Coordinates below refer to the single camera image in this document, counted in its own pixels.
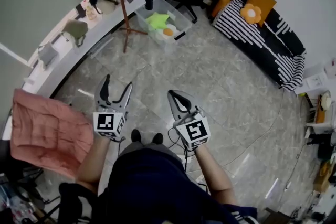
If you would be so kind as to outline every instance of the flower-shaped pillow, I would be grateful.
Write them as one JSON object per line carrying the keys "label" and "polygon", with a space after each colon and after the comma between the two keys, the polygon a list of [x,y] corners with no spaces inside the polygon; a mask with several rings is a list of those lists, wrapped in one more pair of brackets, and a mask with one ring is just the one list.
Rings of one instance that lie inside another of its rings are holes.
{"label": "flower-shaped pillow", "polygon": [[261,9],[252,4],[246,4],[244,8],[240,10],[240,15],[249,24],[256,24],[261,20]]}

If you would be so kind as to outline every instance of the transparent box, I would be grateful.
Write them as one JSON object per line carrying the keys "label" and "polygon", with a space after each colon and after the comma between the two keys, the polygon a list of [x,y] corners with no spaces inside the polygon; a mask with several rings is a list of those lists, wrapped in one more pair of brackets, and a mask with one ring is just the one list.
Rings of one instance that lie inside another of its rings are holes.
{"label": "transparent box", "polygon": [[[177,29],[173,36],[163,38],[156,29],[146,22],[146,19],[153,15],[154,12],[169,15],[166,24],[174,25]],[[147,10],[145,5],[143,5],[142,7],[138,8],[135,13],[137,15],[140,27],[165,49],[171,49],[176,40],[183,37],[192,26],[191,21],[184,17],[176,8],[174,8],[165,0],[154,0],[152,10]]]}

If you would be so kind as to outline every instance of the shoe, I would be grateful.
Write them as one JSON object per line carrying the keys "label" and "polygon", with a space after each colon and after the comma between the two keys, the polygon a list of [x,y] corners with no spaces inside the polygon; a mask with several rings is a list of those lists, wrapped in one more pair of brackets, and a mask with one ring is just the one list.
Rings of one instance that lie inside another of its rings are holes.
{"label": "shoe", "polygon": [[163,135],[162,133],[157,133],[152,140],[152,143],[156,145],[161,145],[163,143]]}
{"label": "shoe", "polygon": [[132,142],[140,142],[141,143],[141,134],[139,130],[134,129],[131,133],[131,140]]}

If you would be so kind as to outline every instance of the striped blanket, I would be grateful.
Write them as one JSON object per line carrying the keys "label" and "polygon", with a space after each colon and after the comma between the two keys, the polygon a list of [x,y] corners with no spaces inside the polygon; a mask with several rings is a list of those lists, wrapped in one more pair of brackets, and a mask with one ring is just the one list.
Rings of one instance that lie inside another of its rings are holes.
{"label": "striped blanket", "polygon": [[240,15],[244,5],[242,0],[232,0],[218,13],[213,26],[280,86],[293,91],[302,84],[303,45],[275,10],[262,27],[248,24]]}

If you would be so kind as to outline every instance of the wire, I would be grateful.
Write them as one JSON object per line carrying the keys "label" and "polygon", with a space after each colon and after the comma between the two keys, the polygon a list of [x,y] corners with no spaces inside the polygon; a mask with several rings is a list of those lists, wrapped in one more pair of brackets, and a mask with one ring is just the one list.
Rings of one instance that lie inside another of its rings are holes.
{"label": "wire", "polygon": [[302,153],[302,150],[303,150],[304,146],[306,146],[306,144],[303,144],[303,146],[302,146],[302,148],[301,148],[301,150],[300,150],[300,153],[296,155],[296,162],[295,162],[295,165],[294,165],[294,167],[293,167],[293,169],[292,169],[292,172],[290,173],[290,176],[289,176],[288,180],[287,180],[286,183],[285,183],[285,188],[283,189],[283,192],[281,193],[281,197],[280,197],[280,200],[279,200],[279,205],[281,204],[281,201],[282,201],[282,198],[283,198],[283,196],[284,196],[285,190],[286,190],[286,188],[287,188],[287,186],[288,186],[288,183],[290,182],[290,180],[291,180],[291,178],[292,178],[292,176],[293,176],[293,174],[294,174],[295,168],[296,168],[296,166],[297,166],[297,164],[298,164],[298,162],[299,162],[299,158],[300,158],[300,156],[301,156],[301,153]]}
{"label": "wire", "polygon": [[209,193],[208,186],[206,184],[203,184],[203,183],[198,183],[198,184],[201,185],[201,186],[204,186],[206,188],[206,193]]}
{"label": "wire", "polygon": [[123,136],[122,138],[120,138],[120,140],[115,140],[114,138],[110,138],[111,141],[119,143],[118,145],[118,156],[120,155],[120,146],[121,146],[121,142],[126,140],[126,138]]}
{"label": "wire", "polygon": [[179,140],[180,140],[180,136],[178,136],[178,139],[176,140],[176,141],[173,141],[172,139],[171,139],[171,137],[170,137],[170,135],[169,135],[169,131],[170,130],[172,130],[172,129],[174,129],[174,127],[172,127],[172,128],[170,128],[169,130],[168,130],[168,138],[169,138],[169,140],[173,143],[172,145],[170,145],[168,148],[171,148],[171,147],[173,147],[174,145],[178,145],[181,149],[185,149],[183,146],[181,146],[178,142],[179,142]]}
{"label": "wire", "polygon": [[228,165],[228,164],[231,164],[233,163],[236,159],[238,159],[240,156],[242,156],[250,147],[252,147],[259,139],[262,139],[273,127],[273,125],[275,124],[275,122],[277,121],[277,118],[278,116],[280,115],[280,112],[281,112],[281,109],[282,109],[282,103],[283,103],[283,100],[284,100],[284,93],[285,93],[285,89],[282,90],[282,97],[281,97],[281,103],[280,103],[280,108],[279,108],[279,111],[278,111],[278,114],[277,116],[275,117],[272,125],[270,126],[270,128],[265,132],[263,133],[260,137],[258,137],[257,139],[255,139],[252,144],[250,144],[246,149],[243,150],[242,153],[240,153],[236,158],[234,158],[231,162],[227,163],[227,164],[224,164],[223,166],[225,165]]}
{"label": "wire", "polygon": [[[169,140],[172,142],[172,145],[170,145],[168,148],[171,148],[171,147],[173,147],[174,145],[178,145],[180,148],[183,149],[183,153],[184,153],[184,157],[185,157],[184,171],[187,172],[187,160],[188,160],[188,157],[193,157],[193,156],[196,155],[196,153],[195,153],[194,150],[188,150],[188,148],[187,148],[184,144],[183,144],[184,146],[181,146],[181,145],[178,143],[179,140],[180,140],[180,138],[181,138],[180,136],[178,136],[178,139],[177,139],[176,141],[173,141],[172,138],[171,138],[170,135],[169,135],[169,131],[170,131],[171,129],[174,129],[174,128],[172,127],[172,128],[170,128],[170,129],[168,130],[168,138],[169,138]],[[194,152],[194,154],[188,156],[188,152]]]}

